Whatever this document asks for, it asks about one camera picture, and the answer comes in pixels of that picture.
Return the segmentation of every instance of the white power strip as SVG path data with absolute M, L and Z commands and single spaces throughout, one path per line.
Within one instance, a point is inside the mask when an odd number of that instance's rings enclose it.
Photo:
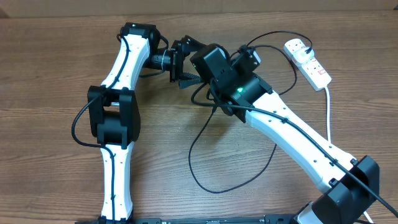
M 314 57 L 314 51 L 311 50 L 311 52 L 307 53 L 308 49 L 309 47 L 306 47 L 300 39 L 290 40 L 284 46 L 287 55 L 303 73 L 311 86 L 318 91 L 330 83 L 331 77 Z

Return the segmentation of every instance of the wooden table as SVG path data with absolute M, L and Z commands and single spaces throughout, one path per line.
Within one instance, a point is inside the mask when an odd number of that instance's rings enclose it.
M 108 16 L 0 20 L 0 223 L 73 223 L 92 220 L 103 204 L 100 151 L 76 144 L 72 120 L 90 85 L 108 75 L 119 50 L 115 35 L 126 21 L 156 24 L 172 43 L 188 34 L 233 51 L 272 30 L 310 37 L 317 59 L 333 78 L 333 142 L 357 158 L 370 155 L 381 168 L 381 195 L 398 208 L 398 13 L 297 12 L 189 16 Z M 282 48 L 296 38 L 275 34 L 258 40 Z M 275 50 L 259 50 L 257 73 L 276 91 L 294 80 Z M 185 71 L 195 73 L 189 61 Z M 196 86 L 179 90 L 169 74 L 141 79 L 136 95 L 141 135 L 134 146 L 131 191 L 134 216 L 160 218 L 253 217 L 295 213 L 321 194 L 280 148 L 257 180 L 212 195 L 191 177 L 188 149 L 210 114 L 194 106 Z M 205 98 L 205 91 L 199 94 Z M 283 100 L 325 134 L 325 92 L 301 73 Z M 79 138 L 95 142 L 88 114 Z M 267 162 L 273 143 L 259 131 L 215 114 L 193 151 L 193 169 L 209 189 L 238 185 Z M 397 223 L 375 202 L 377 223 Z

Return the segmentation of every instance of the wall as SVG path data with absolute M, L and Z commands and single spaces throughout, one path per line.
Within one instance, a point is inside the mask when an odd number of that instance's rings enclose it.
M 0 17 L 393 9 L 398 0 L 0 0 Z

